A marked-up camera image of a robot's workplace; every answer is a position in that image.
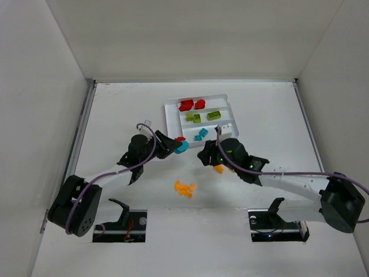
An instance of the blue block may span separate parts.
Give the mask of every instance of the blue block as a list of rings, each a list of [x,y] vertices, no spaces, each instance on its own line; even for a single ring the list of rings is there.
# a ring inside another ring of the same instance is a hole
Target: blue block
[[[202,141],[202,136],[200,136],[199,134],[195,136],[195,141]]]
[[[208,134],[208,130],[206,130],[205,128],[202,128],[201,131],[199,132],[200,136],[205,137]]]
[[[190,144],[186,140],[184,140],[184,141],[182,141],[182,146],[178,147],[176,150],[174,150],[174,152],[176,154],[181,154],[185,150],[187,150],[189,147],[190,147]]]

